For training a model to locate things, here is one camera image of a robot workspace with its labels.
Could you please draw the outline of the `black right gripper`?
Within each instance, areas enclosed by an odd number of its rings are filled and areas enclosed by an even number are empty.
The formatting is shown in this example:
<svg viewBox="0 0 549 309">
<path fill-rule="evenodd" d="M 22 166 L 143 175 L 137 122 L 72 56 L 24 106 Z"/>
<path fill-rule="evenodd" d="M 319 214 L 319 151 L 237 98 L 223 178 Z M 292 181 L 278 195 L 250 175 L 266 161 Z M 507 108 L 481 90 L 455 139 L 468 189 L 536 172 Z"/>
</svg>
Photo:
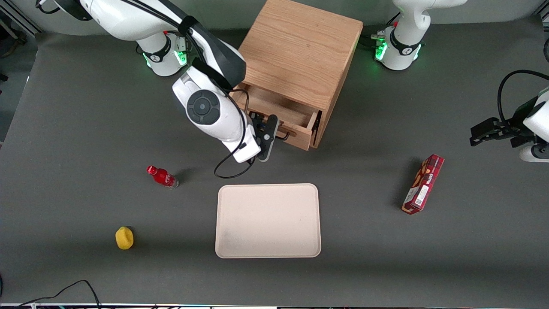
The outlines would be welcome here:
<svg viewBox="0 0 549 309">
<path fill-rule="evenodd" d="M 261 149 L 266 149 L 268 142 L 267 117 L 264 114 L 257 114 L 255 112 L 250 112 L 250 117 L 252 119 L 256 142 Z"/>
</svg>

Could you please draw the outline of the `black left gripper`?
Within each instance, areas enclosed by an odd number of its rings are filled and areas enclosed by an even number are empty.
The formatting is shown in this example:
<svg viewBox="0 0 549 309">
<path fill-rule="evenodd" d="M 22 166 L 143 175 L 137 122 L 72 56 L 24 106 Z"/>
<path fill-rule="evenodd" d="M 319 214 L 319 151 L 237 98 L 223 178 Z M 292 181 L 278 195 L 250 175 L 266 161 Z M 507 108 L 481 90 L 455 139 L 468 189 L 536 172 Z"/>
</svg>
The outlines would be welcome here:
<svg viewBox="0 0 549 309">
<path fill-rule="evenodd" d="M 510 118 L 510 127 L 524 142 L 543 143 L 543 102 L 538 97 L 520 105 Z M 516 137 L 504 122 L 498 118 L 488 118 L 471 129 L 470 145 Z"/>
</svg>

